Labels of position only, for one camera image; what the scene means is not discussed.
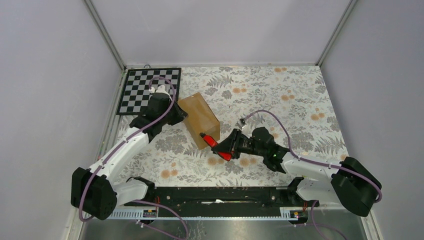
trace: checkerboard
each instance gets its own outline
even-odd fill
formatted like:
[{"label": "checkerboard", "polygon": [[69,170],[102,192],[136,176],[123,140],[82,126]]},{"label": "checkerboard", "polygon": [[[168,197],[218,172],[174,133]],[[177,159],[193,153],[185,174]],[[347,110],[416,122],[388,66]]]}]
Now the checkerboard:
[{"label": "checkerboard", "polygon": [[[125,84],[122,88],[117,115],[137,115],[148,104],[150,98],[149,82],[153,77],[160,76],[168,79],[176,90],[178,99],[180,90],[181,68],[144,68],[128,70]],[[173,95],[171,87],[163,79],[155,79],[151,86],[155,89],[165,85],[168,93]]]}]

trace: cable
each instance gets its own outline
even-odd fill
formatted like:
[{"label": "cable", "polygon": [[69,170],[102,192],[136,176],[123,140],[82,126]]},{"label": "cable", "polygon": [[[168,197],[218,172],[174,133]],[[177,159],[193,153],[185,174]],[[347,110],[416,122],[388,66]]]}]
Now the cable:
[{"label": "cable", "polygon": [[[156,120],[152,121],[151,123],[147,124],[146,126],[140,128],[139,130],[135,131],[133,134],[129,135],[126,140],[121,141],[110,153],[109,155],[106,156],[106,158],[103,160],[102,164],[105,165],[109,159],[125,144],[127,143],[127,141],[129,141],[130,139],[132,139],[134,136],[136,136],[137,134],[143,132],[145,129],[151,127],[152,125],[156,124],[157,122],[159,122],[161,119],[163,119],[171,110],[171,108],[174,105],[175,102],[175,96],[177,95],[177,92],[174,88],[174,86],[171,84],[171,81],[169,81],[168,79],[162,77],[162,76],[155,76],[153,77],[150,82],[149,85],[151,85],[153,80],[156,79],[162,79],[165,80],[166,83],[168,83],[171,86],[172,89],[172,99],[171,99],[171,103],[169,105],[169,107],[166,109],[166,111],[160,115]],[[87,181],[87,184],[85,185],[84,190],[82,191],[82,195],[81,195],[81,200],[79,201],[79,207],[78,207],[78,215],[79,215],[79,219],[82,222],[87,222],[89,220],[91,220],[93,218],[93,216],[90,216],[88,218],[84,218],[83,216],[83,206],[84,206],[84,200],[86,199],[86,195],[87,192],[89,190],[89,186],[92,183],[94,177],[97,175],[97,173],[100,171],[100,169],[102,169],[102,165],[98,166],[96,170],[94,170],[94,172],[91,174],[90,178]]]},{"label": "cable", "polygon": [[[325,240],[330,240],[328,237],[326,237],[325,235],[324,235],[324,233],[318,228],[318,225],[317,225],[317,223],[315,222],[315,218],[314,218],[314,207],[315,207],[315,204],[317,204],[317,202],[318,202],[318,200],[315,200],[314,202],[313,202],[313,204],[312,204],[312,207],[310,208],[310,218],[312,219],[312,225],[315,227],[315,229],[316,229],[316,231],[319,233],[319,235],[321,235],[321,237],[323,238],[323,239],[325,239]],[[336,232],[338,232],[344,239],[348,239],[340,230],[338,230],[337,228],[335,228],[335,227],[332,227],[332,226],[330,226],[330,225],[324,225],[324,224],[320,224],[320,225],[322,225],[322,227],[325,227],[325,228],[328,228],[328,229],[332,229],[332,230],[334,230],[334,231],[336,231]]]},{"label": "cable", "polygon": [[[253,114],[255,114],[255,113],[259,113],[259,112],[264,112],[264,113],[270,114],[271,116],[273,116],[273,117],[275,118],[275,120],[277,120],[277,122],[279,123],[279,125],[281,126],[281,128],[284,130],[285,135],[287,135],[288,149],[290,150],[291,154],[293,154],[293,156],[295,156],[295,157],[296,157],[296,158],[298,158],[299,160],[305,161],[305,162],[310,163],[310,164],[315,164],[315,165],[324,166],[324,167],[328,167],[328,168],[330,167],[330,164],[328,164],[328,163],[322,163],[322,162],[313,161],[313,160],[310,160],[310,159],[307,159],[307,158],[304,158],[304,157],[299,157],[299,155],[297,155],[297,154],[295,153],[295,151],[293,150],[293,148],[292,148],[292,141],[291,141],[291,139],[290,139],[290,135],[289,135],[289,133],[287,132],[286,128],[283,126],[283,124],[281,123],[281,121],[278,119],[278,117],[277,117],[276,115],[274,115],[272,112],[267,111],[267,110],[264,110],[264,109],[256,110],[256,111],[252,112],[251,114],[247,115],[247,116],[244,118],[244,120],[247,120],[247,119],[248,119],[248,118],[250,118]],[[379,187],[378,187],[378,186],[377,186],[377,185],[376,185],[373,181],[371,181],[371,180],[370,180],[369,178],[367,178],[366,176],[364,176],[364,175],[362,175],[362,174],[359,174],[359,173],[357,173],[357,172],[355,172],[355,171],[352,171],[352,170],[350,170],[350,169],[348,169],[348,168],[346,168],[346,167],[342,167],[342,166],[331,165],[331,168],[340,169],[340,170],[342,170],[342,171],[345,171],[345,172],[347,172],[347,173],[350,173],[350,174],[352,174],[352,175],[355,175],[355,176],[357,176],[357,177],[359,177],[359,178],[363,179],[363,180],[364,180],[364,181],[366,181],[367,183],[371,184],[371,186],[373,186],[373,187],[375,188],[375,190],[377,191],[377,193],[378,193],[378,197],[377,197],[377,199],[375,200],[375,203],[378,203],[378,202],[380,202],[380,201],[382,200],[382,198],[383,198],[382,191],[380,190],[380,188],[379,188]]]},{"label": "cable", "polygon": [[[273,114],[272,112],[270,112],[270,111],[268,111],[268,110],[264,110],[264,109],[260,109],[260,110],[256,110],[256,111],[254,111],[254,112],[252,112],[251,114],[249,114],[249,115],[247,115],[245,118],[244,118],[244,120],[247,120],[248,118],[250,118],[251,116],[253,116],[254,114],[256,114],[256,113],[259,113],[259,112],[264,112],[264,113],[267,113],[267,114],[270,114],[271,116],[273,116],[274,117],[274,119],[275,120],[277,120],[277,122],[279,123],[279,125],[281,126],[281,128],[284,130],[284,132],[285,132],[285,135],[287,136],[287,142],[288,142],[288,149],[289,149],[289,151],[290,151],[290,153],[293,155],[293,156],[295,156],[296,158],[298,158],[299,160],[302,160],[302,161],[305,161],[305,162],[307,162],[307,163],[310,163],[310,164],[315,164],[315,165],[319,165],[319,166],[324,166],[324,167],[330,167],[330,164],[328,164],[328,163],[322,163],[322,162],[318,162],[318,161],[313,161],[313,160],[310,160],[310,159],[307,159],[307,158],[304,158],[304,157],[300,157],[299,155],[297,155],[296,153],[295,153],[295,151],[293,150],[293,148],[292,148],[292,140],[290,139],[290,135],[289,135],[289,133],[287,132],[287,130],[286,130],[286,128],[284,127],[284,125],[281,123],[281,121],[278,119],[278,117],[275,115],[275,114]],[[381,200],[382,200],[382,198],[383,198],[383,194],[382,194],[382,191],[380,190],[380,188],[373,182],[373,181],[371,181],[369,178],[367,178],[367,177],[365,177],[364,175],[362,175],[362,174],[359,174],[359,173],[357,173],[357,172],[355,172],[355,171],[352,171],[352,170],[350,170],[350,169],[347,169],[347,168],[345,168],[345,167],[342,167],[342,166],[337,166],[337,165],[331,165],[331,167],[332,168],[335,168],[335,169],[339,169],[339,170],[342,170],[342,171],[345,171],[345,172],[347,172],[347,173],[350,173],[350,174],[352,174],[352,175],[355,175],[355,176],[357,176],[357,177],[359,177],[359,178],[361,178],[361,179],[363,179],[364,181],[366,181],[367,183],[369,183],[369,184],[371,184],[371,186],[373,186],[374,188],[375,188],[375,190],[377,191],[377,193],[378,193],[378,198],[375,200],[375,203],[378,203],[378,202],[380,202]],[[321,235],[321,237],[323,237],[324,239],[326,239],[326,240],[328,240],[328,238],[318,229],[318,226],[321,226],[321,227],[325,227],[325,228],[328,228],[328,229],[332,229],[332,230],[334,230],[334,231],[336,231],[336,232],[338,232],[344,239],[346,239],[347,240],[347,237],[341,232],[341,231],[339,231],[338,229],[336,229],[336,228],[334,228],[334,227],[332,227],[332,226],[329,226],[329,225],[324,225],[324,224],[318,224],[318,223],[316,223],[315,222],[315,219],[314,219],[314,207],[315,207],[315,204],[317,203],[318,201],[316,200],[316,201],[314,201],[313,202],[313,205],[312,205],[312,207],[311,207],[311,209],[310,209],[310,212],[311,212],[311,214],[310,214],[310,216],[311,216],[311,218],[312,218],[312,225],[315,227],[315,229],[316,229],[316,231],[319,233],[319,235]]]},{"label": "cable", "polygon": [[153,230],[155,230],[155,231],[158,231],[158,232],[160,232],[160,233],[163,233],[163,234],[165,234],[166,236],[169,236],[169,237],[174,238],[174,239],[177,239],[177,240],[186,240],[186,239],[188,239],[188,238],[189,238],[189,228],[187,227],[186,222],[185,222],[185,221],[184,221],[184,220],[180,217],[180,215],[178,215],[178,213],[176,213],[176,212],[175,212],[174,210],[172,210],[171,208],[169,208],[169,207],[167,207],[167,206],[165,206],[165,205],[162,205],[162,204],[156,204],[156,203],[153,203],[153,202],[142,201],[142,200],[134,200],[134,201],[132,201],[132,202],[133,202],[133,203],[139,203],[139,204],[151,205],[151,206],[155,206],[155,207],[163,208],[163,209],[166,209],[166,210],[170,211],[172,214],[174,214],[174,215],[175,215],[175,217],[177,217],[177,218],[181,221],[182,225],[184,226],[184,229],[185,229],[185,238],[180,238],[180,237],[177,237],[177,236],[171,235],[170,233],[167,233],[166,231],[161,230],[161,229],[159,229],[159,228],[156,228],[156,227],[154,227],[154,226],[150,226],[150,225],[142,224],[142,225],[141,225],[142,227],[148,227],[149,229],[153,229]]},{"label": "cable", "polygon": [[[338,234],[340,234],[345,240],[348,240],[348,237],[346,235],[344,235],[343,232],[341,232],[339,229],[337,229],[335,227],[332,227],[330,225],[320,224],[320,223],[317,223],[316,225],[318,227],[322,227],[322,228],[327,228],[327,229],[333,230],[333,231],[337,232]],[[298,228],[298,227],[310,227],[310,226],[314,226],[314,224],[312,224],[312,223],[304,223],[304,224],[295,224],[295,225],[284,225],[282,227],[283,228],[289,228],[289,227],[296,227],[296,228]]]}]

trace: floral pattern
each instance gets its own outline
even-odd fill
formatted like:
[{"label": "floral pattern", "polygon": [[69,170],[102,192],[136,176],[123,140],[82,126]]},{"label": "floral pattern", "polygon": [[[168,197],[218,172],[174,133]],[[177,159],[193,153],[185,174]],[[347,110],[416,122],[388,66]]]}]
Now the floral pattern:
[{"label": "floral pattern", "polygon": [[[221,140],[238,119],[259,109],[279,117],[295,151],[324,159],[344,160],[346,146],[329,95],[317,66],[185,67],[179,97],[200,92],[220,121]],[[122,116],[121,139],[135,116]],[[248,134],[266,127],[280,145],[287,137],[266,113],[247,120]],[[157,186],[287,186],[295,177],[269,170],[262,158],[242,154],[229,162],[209,147],[199,150],[183,123],[166,125],[162,133],[130,161],[118,182],[141,176]]]}]

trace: cardboard box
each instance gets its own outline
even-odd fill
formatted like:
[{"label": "cardboard box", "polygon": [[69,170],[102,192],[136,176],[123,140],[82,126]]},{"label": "cardboard box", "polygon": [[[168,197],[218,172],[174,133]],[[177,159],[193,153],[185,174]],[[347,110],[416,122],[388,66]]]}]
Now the cardboard box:
[{"label": "cardboard box", "polygon": [[208,146],[200,133],[210,135],[216,141],[220,139],[220,121],[199,92],[179,100],[178,105],[188,113],[184,124],[200,150]]}]

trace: white enclosure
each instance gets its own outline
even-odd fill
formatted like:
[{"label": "white enclosure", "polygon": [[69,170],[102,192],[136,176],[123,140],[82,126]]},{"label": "white enclosure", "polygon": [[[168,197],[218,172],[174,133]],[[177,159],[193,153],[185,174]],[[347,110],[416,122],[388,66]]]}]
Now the white enclosure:
[{"label": "white enclosure", "polygon": [[314,64],[349,0],[93,0],[127,65]]},{"label": "white enclosure", "polygon": [[[355,2],[1,1],[0,239],[66,237],[72,172],[98,157],[116,59],[315,64]],[[350,154],[382,183],[385,240],[422,236],[423,16],[422,0],[358,1],[322,65]]]}]

